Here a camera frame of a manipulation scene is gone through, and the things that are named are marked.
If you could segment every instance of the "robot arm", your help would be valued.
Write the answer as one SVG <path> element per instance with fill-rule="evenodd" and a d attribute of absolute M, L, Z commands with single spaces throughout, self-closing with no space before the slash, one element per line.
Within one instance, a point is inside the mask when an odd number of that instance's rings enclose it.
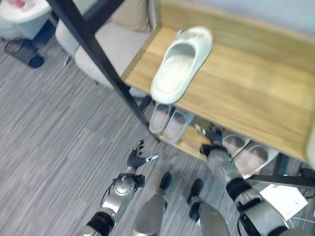
<path fill-rule="evenodd" d="M 214 126 L 210 132 L 199 130 L 211 141 L 200 152 L 207 155 L 208 167 L 234 201 L 240 220 L 249 236 L 310 236 L 299 229 L 289 230 L 280 213 L 244 180 L 227 149 L 222 146 L 222 133 Z"/>
<path fill-rule="evenodd" d="M 134 193 L 138 188 L 144 186 L 145 177 L 136 175 L 137 168 L 158 158 L 157 154 L 141 158 L 143 144 L 142 140 L 139 141 L 138 146 L 131 151 L 125 171 L 113 179 L 103 195 L 99 211 L 80 230 L 77 236 L 108 236 L 118 224 L 133 199 Z"/>

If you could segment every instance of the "black metal frame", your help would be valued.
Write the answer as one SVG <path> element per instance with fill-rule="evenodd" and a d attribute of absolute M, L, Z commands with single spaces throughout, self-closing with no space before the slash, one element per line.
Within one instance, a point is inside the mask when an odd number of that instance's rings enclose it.
<path fill-rule="evenodd" d="M 98 7 L 92 11 L 96 13 L 96 15 L 91 17 L 88 21 L 84 19 L 72 0 L 47 1 L 141 123 L 149 128 L 148 120 L 145 118 L 143 111 L 129 93 L 130 87 L 120 79 L 95 38 L 96 25 L 94 24 L 97 22 L 102 22 L 103 24 L 120 6 L 123 0 L 107 0 L 105 2 L 106 4 L 103 4 L 102 7 Z"/>
<path fill-rule="evenodd" d="M 95 33 L 99 27 L 101 27 L 103 23 L 109 19 L 109 17 L 124 0 L 102 0 L 92 6 L 89 11 L 84 14 L 84 16 L 81 15 L 72 0 L 47 1 L 51 5 L 53 11 L 60 17 L 60 19 L 70 30 L 78 43 L 88 53 L 100 71 L 105 75 L 105 77 L 113 85 L 122 99 L 135 113 L 137 118 L 143 125 L 147 127 L 147 129 L 149 129 L 149 123 L 144 116 L 144 111 L 151 102 L 151 97 L 146 96 L 140 106 L 137 105 L 129 93 L 130 87 L 128 87 L 120 79 L 110 60 L 95 38 Z M 254 175 L 250 179 L 290 186 L 302 186 L 307 188 L 312 188 L 315 186 L 314 178 L 283 176 L 283 173 L 280 173 L 278 170 L 281 162 L 281 160 L 278 161 L 276 171 L 273 176 Z"/>

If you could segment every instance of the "white slipper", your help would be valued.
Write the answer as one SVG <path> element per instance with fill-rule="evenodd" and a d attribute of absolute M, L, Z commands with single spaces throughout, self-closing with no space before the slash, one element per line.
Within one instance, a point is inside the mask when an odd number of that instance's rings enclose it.
<path fill-rule="evenodd" d="M 192 122 L 193 117 L 194 114 L 192 113 L 176 109 L 164 130 L 163 140 L 169 144 L 179 141 L 188 125 Z"/>
<path fill-rule="evenodd" d="M 251 141 L 250 138 L 235 134 L 229 130 L 223 133 L 223 146 L 225 146 L 232 157 L 235 157 Z"/>
<path fill-rule="evenodd" d="M 154 134 L 162 133 L 173 111 L 173 106 L 157 103 L 150 121 L 149 130 Z"/>
<path fill-rule="evenodd" d="M 279 152 L 251 141 L 233 159 L 243 178 L 249 178 L 271 162 Z"/>
<path fill-rule="evenodd" d="M 212 33 L 205 27 L 179 31 L 152 81 L 152 98 L 162 104 L 172 104 L 180 99 L 212 46 Z"/>

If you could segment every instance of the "white paper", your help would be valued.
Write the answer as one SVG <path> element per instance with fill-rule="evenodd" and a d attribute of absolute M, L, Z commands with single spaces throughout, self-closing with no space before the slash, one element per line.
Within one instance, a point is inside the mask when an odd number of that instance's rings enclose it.
<path fill-rule="evenodd" d="M 270 184 L 260 194 L 280 212 L 285 220 L 289 220 L 308 204 L 301 192 L 294 187 Z"/>

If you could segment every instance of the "floor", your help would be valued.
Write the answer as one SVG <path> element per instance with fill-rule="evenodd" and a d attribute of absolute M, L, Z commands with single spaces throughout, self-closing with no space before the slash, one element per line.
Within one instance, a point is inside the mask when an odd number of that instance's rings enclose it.
<path fill-rule="evenodd" d="M 136 213 L 166 171 L 173 182 L 161 235 L 201 235 L 186 204 L 197 177 L 205 184 L 201 196 L 237 235 L 235 206 L 203 162 L 157 143 L 114 91 L 96 85 L 72 62 L 64 67 L 66 54 L 55 38 L 40 53 L 46 62 L 34 70 L 0 52 L 1 235 L 75 234 L 97 211 L 103 192 L 142 138 L 144 155 L 158 153 L 160 158 L 139 169 L 146 186 L 112 235 L 129 235 Z M 310 200 L 297 217 L 314 221 L 313 211 Z M 315 233 L 313 223 L 291 222 Z"/>

